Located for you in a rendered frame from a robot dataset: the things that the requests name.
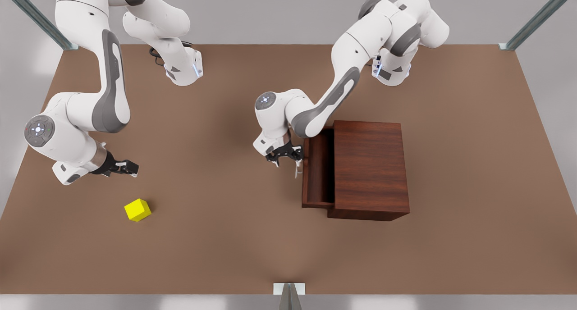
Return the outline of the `dark wooden cabinet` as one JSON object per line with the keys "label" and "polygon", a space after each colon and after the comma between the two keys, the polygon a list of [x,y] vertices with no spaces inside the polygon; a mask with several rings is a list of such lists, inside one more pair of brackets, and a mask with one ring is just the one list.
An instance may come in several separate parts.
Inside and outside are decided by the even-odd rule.
{"label": "dark wooden cabinet", "polygon": [[328,218],[382,220],[410,213],[399,123],[336,120],[334,207]]}

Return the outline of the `yellow cube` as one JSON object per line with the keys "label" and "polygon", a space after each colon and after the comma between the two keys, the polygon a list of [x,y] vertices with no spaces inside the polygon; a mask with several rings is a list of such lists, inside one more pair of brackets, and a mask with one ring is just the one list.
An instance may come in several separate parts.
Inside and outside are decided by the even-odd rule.
{"label": "yellow cube", "polygon": [[132,201],[128,205],[125,205],[124,211],[126,212],[128,219],[134,222],[138,222],[147,216],[150,216],[152,213],[148,203],[140,198]]}

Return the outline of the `silver frame post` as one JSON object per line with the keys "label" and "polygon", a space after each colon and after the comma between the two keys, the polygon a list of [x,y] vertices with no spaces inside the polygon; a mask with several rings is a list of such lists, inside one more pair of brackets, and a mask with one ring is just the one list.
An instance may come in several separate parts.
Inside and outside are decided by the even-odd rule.
{"label": "silver frame post", "polygon": [[38,27],[41,28],[52,40],[55,41],[63,50],[77,50],[78,45],[71,43],[56,28],[54,24],[30,1],[30,0],[12,0]]}
{"label": "silver frame post", "polygon": [[279,310],[302,310],[300,295],[306,294],[305,283],[273,283],[273,294],[281,295]]}
{"label": "silver frame post", "polygon": [[499,43],[500,50],[515,51],[548,18],[550,18],[567,0],[548,0],[536,14],[509,41]]}

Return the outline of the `dark wooden drawer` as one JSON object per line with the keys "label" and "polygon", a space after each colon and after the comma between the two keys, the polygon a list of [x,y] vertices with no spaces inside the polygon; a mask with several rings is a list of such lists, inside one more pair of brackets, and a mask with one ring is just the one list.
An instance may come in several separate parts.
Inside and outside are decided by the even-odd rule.
{"label": "dark wooden drawer", "polygon": [[304,140],[302,207],[334,208],[334,130]]}

